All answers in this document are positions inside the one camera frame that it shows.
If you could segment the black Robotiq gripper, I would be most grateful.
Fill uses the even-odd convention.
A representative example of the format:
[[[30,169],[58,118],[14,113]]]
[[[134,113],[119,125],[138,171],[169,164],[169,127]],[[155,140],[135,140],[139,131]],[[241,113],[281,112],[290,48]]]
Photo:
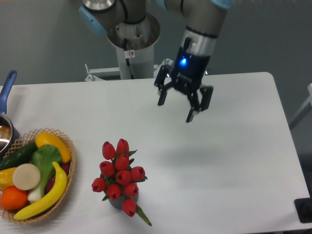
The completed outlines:
[[[167,92],[175,88],[187,95],[191,108],[186,122],[193,120],[194,116],[209,108],[213,86],[200,85],[210,56],[198,56],[186,52],[181,46],[175,60],[174,68],[170,65],[162,65],[156,76],[154,86],[158,88],[159,100],[157,105],[162,106],[165,102]],[[165,84],[165,79],[170,76],[172,81]],[[201,93],[201,101],[198,99],[198,92]]]

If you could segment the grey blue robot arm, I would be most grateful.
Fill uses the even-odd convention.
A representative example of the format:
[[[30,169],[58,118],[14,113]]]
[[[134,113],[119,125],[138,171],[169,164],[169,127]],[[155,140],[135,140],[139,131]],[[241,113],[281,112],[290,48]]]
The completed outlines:
[[[115,47],[121,79],[155,77],[158,104],[170,89],[184,94],[190,103],[187,122],[208,109],[212,86],[202,78],[220,34],[230,0],[160,0],[167,11],[183,16],[186,28],[174,61],[154,68],[154,46],[160,37],[159,17],[153,16],[145,0],[85,0],[79,14],[95,34],[106,35]]]

